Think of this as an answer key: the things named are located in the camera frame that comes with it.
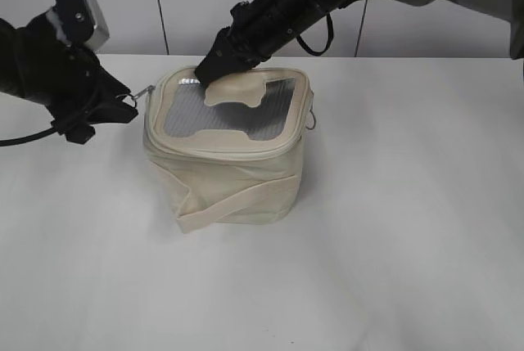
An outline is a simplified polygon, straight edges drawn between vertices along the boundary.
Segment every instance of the bag lid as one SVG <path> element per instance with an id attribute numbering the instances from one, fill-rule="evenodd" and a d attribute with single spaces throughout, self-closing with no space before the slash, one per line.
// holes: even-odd
<path id="1" fill-rule="evenodd" d="M 204 89 L 186 68 L 150 95 L 147 133 L 167 152 L 228 160 L 277 155 L 300 139 L 312 100 L 299 70 L 252 70 Z"/>

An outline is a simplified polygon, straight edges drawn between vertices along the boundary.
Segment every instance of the zippered pouch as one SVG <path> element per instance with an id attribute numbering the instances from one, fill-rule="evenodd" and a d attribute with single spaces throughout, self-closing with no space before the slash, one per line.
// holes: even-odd
<path id="1" fill-rule="evenodd" d="M 273 223 L 293 206 L 313 105 L 299 70 L 262 69 L 204 89 L 186 68 L 150 93 L 144 148 L 183 232 Z"/>

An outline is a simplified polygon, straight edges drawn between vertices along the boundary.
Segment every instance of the metal clip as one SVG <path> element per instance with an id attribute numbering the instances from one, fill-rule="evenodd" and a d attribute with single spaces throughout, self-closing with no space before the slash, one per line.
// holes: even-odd
<path id="1" fill-rule="evenodd" d="M 313 126 L 306 126 L 305 128 L 307 128 L 308 130 L 315 130 L 317 128 L 318 121 L 317 115 L 314 114 L 313 106 L 311 106 L 311 110 L 309 110 L 309 113 L 313 117 Z"/>
<path id="2" fill-rule="evenodd" d="M 147 88 L 140 91 L 139 93 L 137 93 L 136 95 L 125 94 L 125 95 L 119 95 L 116 98 L 117 99 L 126 99 L 126 98 L 131 99 L 131 101 L 133 102 L 133 107 L 137 109 L 138 100 L 140 99 L 140 97 L 143 97 L 144 95 L 147 95 L 148 93 L 153 92 L 155 89 L 156 89 L 155 85 L 150 85 Z"/>
<path id="3" fill-rule="evenodd" d="M 137 93 L 136 95 L 132 96 L 132 98 L 133 100 L 137 101 L 140 97 L 153 92 L 155 89 L 156 89 L 155 85 L 150 85 L 147 88 L 145 88 L 144 90 Z"/>

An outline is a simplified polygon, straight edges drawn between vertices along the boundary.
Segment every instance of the mesh panel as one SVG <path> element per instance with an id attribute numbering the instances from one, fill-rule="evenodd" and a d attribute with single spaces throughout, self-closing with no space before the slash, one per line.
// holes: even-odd
<path id="1" fill-rule="evenodd" d="M 269 141 L 286 125 L 287 113 L 295 90 L 295 79 L 267 83 L 260 106 L 250 108 L 243 103 L 222 103 L 208 107 L 206 90 L 193 81 L 180 82 L 164 122 L 164 131 L 171 137 L 190 137 L 201 130 L 238 130 L 253 141 Z"/>

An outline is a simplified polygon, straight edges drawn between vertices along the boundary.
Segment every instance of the zipper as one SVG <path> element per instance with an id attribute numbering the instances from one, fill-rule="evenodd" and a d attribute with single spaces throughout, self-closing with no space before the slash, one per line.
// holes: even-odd
<path id="1" fill-rule="evenodd" d="M 158 88 L 161 88 L 161 85 L 163 82 L 168 79 L 169 77 L 164 77 L 159 84 L 157 85 Z M 158 112 L 158 106 L 162 102 L 163 98 L 163 92 L 160 91 L 160 95 L 158 98 L 152 99 L 153 93 L 149 93 L 147 96 L 147 109 L 151 111 L 151 108 L 155 108 L 153 111 L 155 111 L 154 114 L 156 115 Z M 169 157 L 167 156 L 173 156 L 176 155 L 180 158 L 191 158 L 191 159 L 201 159 L 201 160 L 211 160 L 211 162 L 218 162 L 218 163 L 227 163 L 231 161 L 255 161 L 255 160 L 267 160 L 272 159 L 275 157 L 278 157 L 280 155 L 283 155 L 291 150 L 292 147 L 296 145 L 296 143 L 302 138 L 302 135 L 304 134 L 305 130 L 305 124 L 307 117 L 309 115 L 309 111 L 311 110 L 311 106 L 313 105 L 313 99 L 314 94 L 309 89 L 309 81 L 308 81 L 308 90 L 306 93 L 305 98 L 305 104 L 302 107 L 301 113 L 300 113 L 300 120 L 298 123 L 298 127 L 296 130 L 296 133 L 294 134 L 293 138 L 288 141 L 285 145 L 281 145 L 273 150 L 270 151 L 263 151 L 263 152 L 244 152 L 244 153 L 223 153 L 223 152 L 209 152 L 209 151 L 180 151 L 180 150 L 173 150 L 171 148 L 168 148 L 167 146 L 163 145 L 161 142 L 158 142 L 156 140 L 155 136 L 153 134 L 150 134 L 150 128 L 148 127 L 150 121 L 146 121 L 146 135 L 147 140 L 151 144 L 152 148 L 149 148 L 151 151 L 155 152 L 155 155 L 160 155 L 161 157 L 164 157 L 162 155 L 165 155 L 166 159 Z"/>

